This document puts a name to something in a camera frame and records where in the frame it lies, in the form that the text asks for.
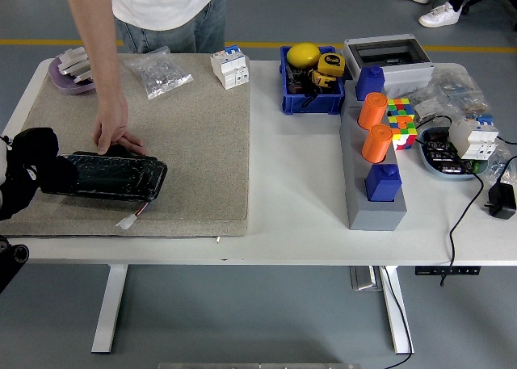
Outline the person's right hand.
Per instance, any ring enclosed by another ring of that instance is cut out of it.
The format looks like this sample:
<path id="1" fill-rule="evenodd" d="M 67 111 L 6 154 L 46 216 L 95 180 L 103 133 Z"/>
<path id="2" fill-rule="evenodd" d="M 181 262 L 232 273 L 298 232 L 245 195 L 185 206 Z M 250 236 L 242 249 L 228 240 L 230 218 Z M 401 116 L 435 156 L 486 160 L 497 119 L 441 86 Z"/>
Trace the person's right hand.
<path id="1" fill-rule="evenodd" d="M 99 97 L 93 142 L 98 154 L 105 154 L 113 145 L 121 145 L 131 153 L 146 154 L 142 139 L 128 131 L 128 104 L 123 95 Z"/>

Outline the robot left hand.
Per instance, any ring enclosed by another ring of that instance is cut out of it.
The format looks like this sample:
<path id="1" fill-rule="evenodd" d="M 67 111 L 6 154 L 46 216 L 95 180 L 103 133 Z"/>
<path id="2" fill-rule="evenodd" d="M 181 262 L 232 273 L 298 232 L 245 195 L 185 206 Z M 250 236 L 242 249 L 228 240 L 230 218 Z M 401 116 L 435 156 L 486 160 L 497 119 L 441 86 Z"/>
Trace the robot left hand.
<path id="1" fill-rule="evenodd" d="M 0 185 L 3 185 L 10 175 L 9 159 L 11 154 L 11 139 L 1 136 L 0 143 Z"/>

